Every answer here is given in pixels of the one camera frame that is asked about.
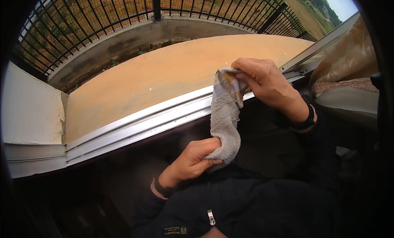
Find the pink cuff trim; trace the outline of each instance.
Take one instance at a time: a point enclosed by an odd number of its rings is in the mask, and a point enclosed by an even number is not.
[[[309,105],[312,107],[312,110],[313,110],[313,122],[315,122],[315,124],[316,124],[316,122],[318,121],[318,115],[316,114],[315,108],[314,108],[311,104],[309,104]],[[312,126],[306,128],[306,129],[303,129],[303,130],[301,130],[301,131],[296,130],[296,132],[298,132],[298,133],[306,133],[306,132],[309,132],[309,131],[312,130],[313,126],[314,126],[314,125],[312,125]]]
[[[155,179],[153,178],[152,183],[150,184],[150,190],[152,193],[155,194],[155,196],[159,197],[160,199],[168,200],[168,198],[164,197],[161,193],[159,193],[156,188],[155,188]]]

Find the grass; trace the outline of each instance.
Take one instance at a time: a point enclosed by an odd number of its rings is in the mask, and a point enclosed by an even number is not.
[[[327,30],[327,32],[331,31],[334,29],[334,25],[330,22],[327,21],[327,19],[322,15],[322,13],[319,10],[316,10],[307,0],[298,0],[304,7],[305,9],[308,10],[308,12],[315,16],[316,19],[324,26],[324,28]]]

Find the black metal fence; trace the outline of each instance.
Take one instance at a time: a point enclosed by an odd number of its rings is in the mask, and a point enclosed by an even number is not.
[[[21,29],[13,58],[46,81],[86,45],[141,20],[160,20],[162,14],[316,41],[283,0],[40,0]]]

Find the patterned curtain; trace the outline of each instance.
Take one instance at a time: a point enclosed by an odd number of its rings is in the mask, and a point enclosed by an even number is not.
[[[360,16],[324,57],[311,75],[309,83],[316,95],[338,85],[378,92],[370,81],[371,75],[377,72],[375,50]]]

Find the field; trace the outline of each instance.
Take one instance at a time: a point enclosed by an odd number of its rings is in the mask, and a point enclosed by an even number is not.
[[[327,32],[333,29],[331,22],[317,10],[311,10],[308,5],[299,0],[284,0],[297,14],[303,26],[316,39],[321,39]]]

